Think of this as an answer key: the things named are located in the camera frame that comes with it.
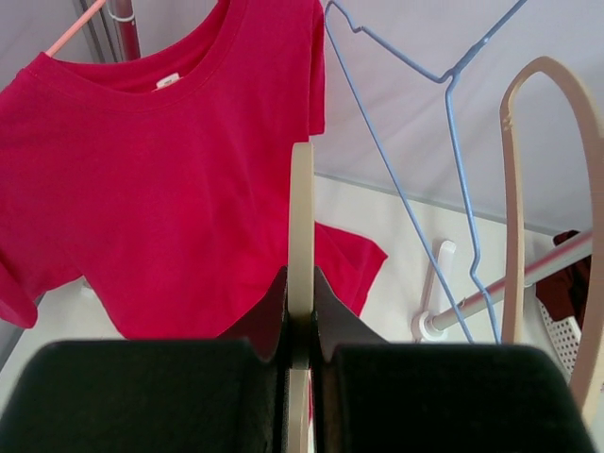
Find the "metal rod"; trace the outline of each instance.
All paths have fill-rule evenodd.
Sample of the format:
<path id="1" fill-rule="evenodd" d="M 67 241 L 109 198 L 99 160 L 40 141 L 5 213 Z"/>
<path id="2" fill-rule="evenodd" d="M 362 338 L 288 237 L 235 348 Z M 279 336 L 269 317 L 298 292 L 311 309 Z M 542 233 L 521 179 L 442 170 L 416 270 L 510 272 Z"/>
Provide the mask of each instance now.
<path id="1" fill-rule="evenodd" d="M 113 0 L 109 2 L 109 6 L 109 16 L 115 22 L 124 60 L 139 59 L 141 47 L 132 0 Z"/>
<path id="2" fill-rule="evenodd" d="M 561 243 L 544 257 L 529 264 L 525 268 L 525 286 L 531 286 L 549 277 L 552 274 L 564 269 L 565 267 L 588 257 L 592 253 L 592 230 L 584 231 L 577 236 Z M 503 300 L 503 288 L 506 279 L 500 278 L 487 287 L 487 292 L 491 295 L 493 303 Z M 464 318 L 472 316 L 486 309 L 484 296 L 481 292 L 465 297 L 457 304 L 459 311 Z M 443 311 L 437 314 L 431 320 L 432 326 L 437 330 L 445 330 L 458 322 L 457 316 L 453 309 Z"/>

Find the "white rod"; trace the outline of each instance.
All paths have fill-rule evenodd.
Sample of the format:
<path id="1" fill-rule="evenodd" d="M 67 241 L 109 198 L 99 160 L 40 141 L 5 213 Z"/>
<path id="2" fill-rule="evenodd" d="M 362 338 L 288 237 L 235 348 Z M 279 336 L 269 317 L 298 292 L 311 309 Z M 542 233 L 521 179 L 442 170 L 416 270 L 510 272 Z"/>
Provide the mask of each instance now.
<path id="1" fill-rule="evenodd" d="M 525 268 L 525 286 L 531 286 L 539 280 L 549 277 L 565 267 L 588 257 L 592 253 L 592 230 L 584 231 L 577 236 L 554 247 L 549 253 Z M 505 278 L 492 283 L 487 287 L 493 302 L 503 300 Z M 486 309 L 482 293 L 475 293 L 464 298 L 457 304 L 464 318 Z M 437 330 L 445 330 L 458 322 L 453 309 L 437 314 L 431 320 L 432 326 Z"/>

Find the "plastic hanger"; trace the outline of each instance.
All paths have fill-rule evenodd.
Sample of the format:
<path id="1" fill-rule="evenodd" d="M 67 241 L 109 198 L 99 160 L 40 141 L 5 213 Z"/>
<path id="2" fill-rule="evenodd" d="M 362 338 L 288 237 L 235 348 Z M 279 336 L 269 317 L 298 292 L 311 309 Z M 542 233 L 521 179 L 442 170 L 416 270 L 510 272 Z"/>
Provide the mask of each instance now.
<path id="1" fill-rule="evenodd" d="M 45 52 L 48 57 L 53 57 L 55 54 L 65 45 L 73 36 L 84 26 L 94 14 L 98 12 L 105 4 L 107 0 L 96 0 L 90 8 L 86 9 L 84 14 L 82 14 L 77 21 L 74 22 L 72 26 L 70 26 L 65 33 L 61 35 L 61 37 L 55 42 L 50 48 Z"/>
<path id="2" fill-rule="evenodd" d="M 533 75 L 542 73 L 560 88 L 575 114 L 587 163 L 592 197 L 593 259 L 585 320 L 570 389 L 589 425 L 596 416 L 600 389 L 604 384 L 604 125 L 587 89 L 566 67 L 550 57 L 529 63 L 516 76 L 501 101 L 499 111 L 506 173 L 508 247 L 506 257 L 506 298 L 504 300 L 504 341 L 520 339 L 524 290 L 524 230 L 521 170 L 514 134 L 513 101 L 520 87 Z"/>
<path id="3" fill-rule="evenodd" d="M 287 310 L 296 328 L 310 329 L 314 304 L 314 157 L 312 144 L 296 143 L 290 180 Z M 290 370 L 288 452 L 309 451 L 309 364 Z"/>

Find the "red t-shirt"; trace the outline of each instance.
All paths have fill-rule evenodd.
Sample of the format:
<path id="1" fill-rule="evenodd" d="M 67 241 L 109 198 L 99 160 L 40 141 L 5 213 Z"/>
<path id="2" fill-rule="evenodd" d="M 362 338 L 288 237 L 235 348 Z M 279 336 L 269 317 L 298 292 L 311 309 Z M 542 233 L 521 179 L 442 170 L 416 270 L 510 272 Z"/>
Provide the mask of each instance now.
<path id="1" fill-rule="evenodd" d="M 287 262 L 292 146 L 323 132 L 324 85 L 315 0 L 221 0 L 136 61 L 40 54 L 0 93 L 0 317 L 33 326 L 33 299 L 84 275 L 127 338 L 220 334 Z M 356 313 L 384 259 L 316 227 Z"/>

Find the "pink hanger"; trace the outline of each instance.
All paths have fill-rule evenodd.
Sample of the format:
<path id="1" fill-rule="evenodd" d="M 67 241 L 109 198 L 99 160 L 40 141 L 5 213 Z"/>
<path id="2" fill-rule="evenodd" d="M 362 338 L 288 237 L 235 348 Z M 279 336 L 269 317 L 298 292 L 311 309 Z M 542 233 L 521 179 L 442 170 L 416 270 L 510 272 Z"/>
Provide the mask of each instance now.
<path id="1" fill-rule="evenodd" d="M 82 26 L 84 26 L 93 15 L 101 9 L 107 0 L 96 0 L 90 8 L 86 9 L 86 12 L 80 16 L 75 23 L 70 26 L 65 33 L 55 42 L 51 47 L 45 52 L 48 57 L 53 57 L 60 50 L 60 48 L 65 45 L 73 36 L 80 30 Z"/>

